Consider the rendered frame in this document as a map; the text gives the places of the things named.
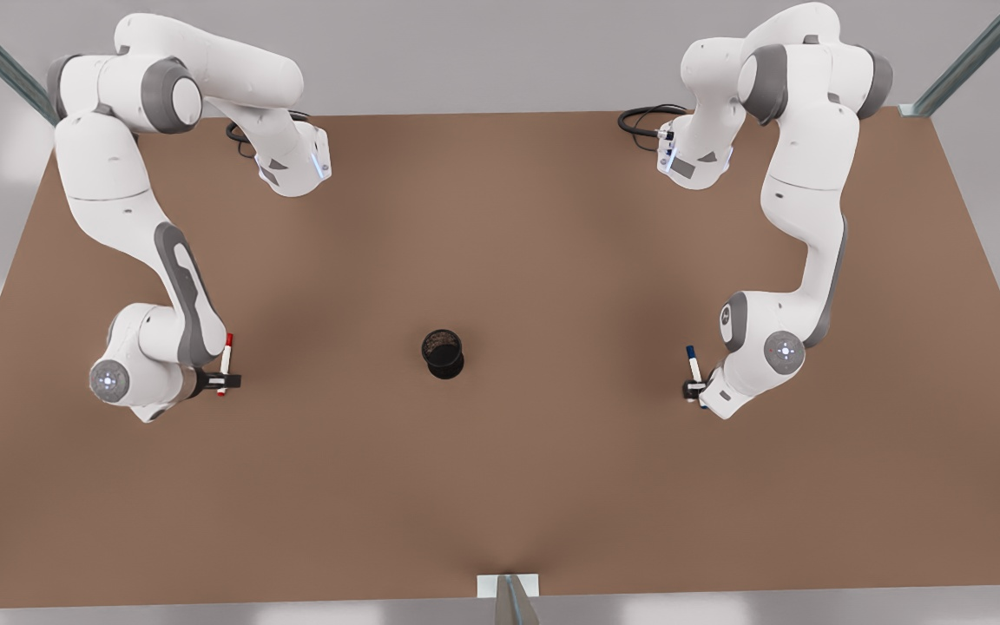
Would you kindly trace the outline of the blue capped white marker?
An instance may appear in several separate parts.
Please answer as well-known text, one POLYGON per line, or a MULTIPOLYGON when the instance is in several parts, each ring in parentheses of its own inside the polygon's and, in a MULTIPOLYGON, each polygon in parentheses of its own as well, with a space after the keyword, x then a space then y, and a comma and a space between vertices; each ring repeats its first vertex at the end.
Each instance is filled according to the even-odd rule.
MULTIPOLYGON (((691 371, 691 379, 703 380, 706 381, 707 383, 705 376, 702 375, 699 360, 697 359, 697 353, 695 353, 694 345, 687 345, 686 349, 687 349, 687 360, 689 360, 689 367, 691 371)), ((703 399, 701 399, 701 401, 697 401, 697 404, 702 409, 709 408, 707 407, 707 404, 705 403, 705 401, 703 401, 703 399)))

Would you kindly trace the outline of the black mesh pen holder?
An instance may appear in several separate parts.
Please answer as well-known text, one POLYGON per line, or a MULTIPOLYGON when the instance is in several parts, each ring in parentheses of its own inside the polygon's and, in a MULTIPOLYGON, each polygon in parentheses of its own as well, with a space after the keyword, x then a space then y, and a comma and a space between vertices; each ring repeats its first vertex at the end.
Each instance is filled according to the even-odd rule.
POLYGON ((422 357, 434 377, 455 378, 464 368, 464 353, 459 336, 448 329, 437 329, 422 340, 422 357))

